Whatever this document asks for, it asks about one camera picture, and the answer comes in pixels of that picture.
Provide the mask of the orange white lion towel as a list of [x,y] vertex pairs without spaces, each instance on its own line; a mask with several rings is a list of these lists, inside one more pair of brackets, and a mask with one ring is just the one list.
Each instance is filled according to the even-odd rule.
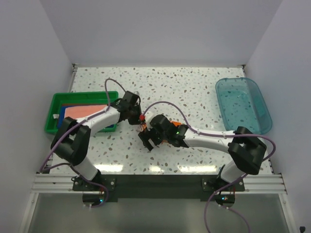
[[[173,123],[176,127],[182,124],[181,122],[177,122],[177,121],[171,121],[171,123]],[[147,128],[147,124],[144,122],[144,123],[142,123],[141,126],[140,126],[140,131],[142,132],[142,131],[144,131],[146,128]],[[161,142],[161,144],[163,144],[163,143],[168,143],[168,141],[163,140],[163,141]]]

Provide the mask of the pink panda towel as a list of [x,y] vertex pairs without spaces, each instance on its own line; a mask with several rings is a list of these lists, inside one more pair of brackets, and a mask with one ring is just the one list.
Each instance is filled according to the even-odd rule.
[[88,115],[92,115],[103,110],[105,107],[105,104],[67,107],[64,112],[64,118],[71,117],[73,119],[77,119],[87,117]]

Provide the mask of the blue towel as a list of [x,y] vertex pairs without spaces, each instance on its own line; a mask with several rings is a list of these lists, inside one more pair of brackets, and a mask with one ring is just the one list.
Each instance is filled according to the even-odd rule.
[[64,112],[65,112],[65,109],[67,108],[67,106],[65,107],[61,107],[60,108],[60,113],[59,113],[59,118],[58,118],[58,124],[57,124],[57,127],[60,128],[62,122],[63,122],[63,119],[64,118]]

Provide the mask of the brown towel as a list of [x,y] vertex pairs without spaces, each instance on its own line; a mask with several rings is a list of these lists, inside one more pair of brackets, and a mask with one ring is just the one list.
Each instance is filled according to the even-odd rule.
[[94,105],[99,105],[99,106],[106,106],[104,103],[62,103],[61,107],[73,107],[73,106],[94,106]]

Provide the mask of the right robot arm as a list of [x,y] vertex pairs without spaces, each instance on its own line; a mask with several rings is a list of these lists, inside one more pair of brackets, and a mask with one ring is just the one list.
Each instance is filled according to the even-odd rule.
[[167,142],[177,148],[208,148],[229,154],[231,161],[222,166],[217,178],[210,182],[214,189],[226,191],[242,175],[257,175],[267,149],[245,127],[238,127],[235,131],[212,132],[192,130],[186,124],[169,121],[164,115],[140,115],[139,120],[142,131],[138,136],[148,150]]

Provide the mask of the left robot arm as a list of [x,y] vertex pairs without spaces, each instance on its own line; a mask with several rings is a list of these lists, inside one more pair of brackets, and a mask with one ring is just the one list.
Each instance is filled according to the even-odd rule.
[[90,138],[102,129],[125,120],[130,125],[138,125],[140,115],[139,95],[126,91],[121,99],[107,104],[91,115],[63,119],[52,141],[51,152],[67,161],[89,190],[97,190],[103,182],[101,172],[87,157]]

